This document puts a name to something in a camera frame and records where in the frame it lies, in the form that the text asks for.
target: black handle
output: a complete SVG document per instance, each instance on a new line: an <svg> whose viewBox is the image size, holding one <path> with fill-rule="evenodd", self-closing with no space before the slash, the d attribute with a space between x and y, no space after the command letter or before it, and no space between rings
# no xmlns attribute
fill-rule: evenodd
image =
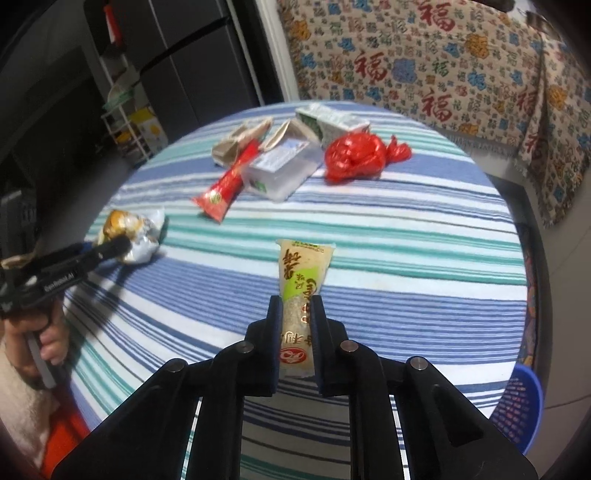
<svg viewBox="0 0 591 480"><path fill-rule="evenodd" d="M31 356L33 357L35 365L41 374L43 386L50 390L55 388L57 384L64 378L63 368L52 365L51 362L46 362L43 360L43 358L41 358L40 335L41 332L27 332L25 333L25 338L27 339Z"/></svg>

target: blue plastic basket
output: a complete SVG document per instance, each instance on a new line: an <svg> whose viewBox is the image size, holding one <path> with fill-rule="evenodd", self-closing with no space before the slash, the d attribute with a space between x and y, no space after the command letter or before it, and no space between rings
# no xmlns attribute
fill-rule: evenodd
<svg viewBox="0 0 591 480"><path fill-rule="evenodd" d="M538 432L544 400L535 373L516 365L491 421L524 455Z"/></svg>

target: red logo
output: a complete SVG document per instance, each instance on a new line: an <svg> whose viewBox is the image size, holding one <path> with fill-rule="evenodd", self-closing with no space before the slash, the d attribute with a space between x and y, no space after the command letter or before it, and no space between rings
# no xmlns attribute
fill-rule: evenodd
<svg viewBox="0 0 591 480"><path fill-rule="evenodd" d="M285 364L300 364L306 360L306 352L295 346L284 348L279 352L279 360Z"/></svg>

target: plastic food packet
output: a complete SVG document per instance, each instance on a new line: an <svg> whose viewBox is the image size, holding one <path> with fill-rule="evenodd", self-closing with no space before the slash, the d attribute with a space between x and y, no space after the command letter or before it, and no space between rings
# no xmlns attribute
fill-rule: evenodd
<svg viewBox="0 0 591 480"><path fill-rule="evenodd" d="M407 160L411 154L410 147L399 144L395 136L392 136L392 142L386 148L382 139L375 134L346 134L326 149L326 180L339 182L355 177L377 176L389 162Z"/></svg>
<svg viewBox="0 0 591 480"><path fill-rule="evenodd" d="M131 250L119 260L126 264L146 263L160 246L164 219L164 209L153 210L145 215L113 210L99 231L95 243L101 245L125 234L131 240Z"/></svg>
<svg viewBox="0 0 591 480"><path fill-rule="evenodd" d="M238 156L231 168L199 197L192 198L215 221L222 223L234 197L242 189L240 169L259 154L258 140L252 140Z"/></svg>
<svg viewBox="0 0 591 480"><path fill-rule="evenodd" d="M334 246L278 240L279 285L283 299L280 374L282 377L314 375L310 332L310 298L318 293Z"/></svg>

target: human hand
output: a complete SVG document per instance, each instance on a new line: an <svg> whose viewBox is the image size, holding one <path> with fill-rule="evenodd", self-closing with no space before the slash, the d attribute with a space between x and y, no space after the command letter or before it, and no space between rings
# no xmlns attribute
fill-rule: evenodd
<svg viewBox="0 0 591 480"><path fill-rule="evenodd" d="M41 358L53 365L62 363L68 352L70 332L64 321L63 302L55 300L51 306L51 324L41 332ZM25 377L39 376L27 340L26 332L37 332L48 323L47 313L38 309L25 310L4 319L6 356L16 370Z"/></svg>

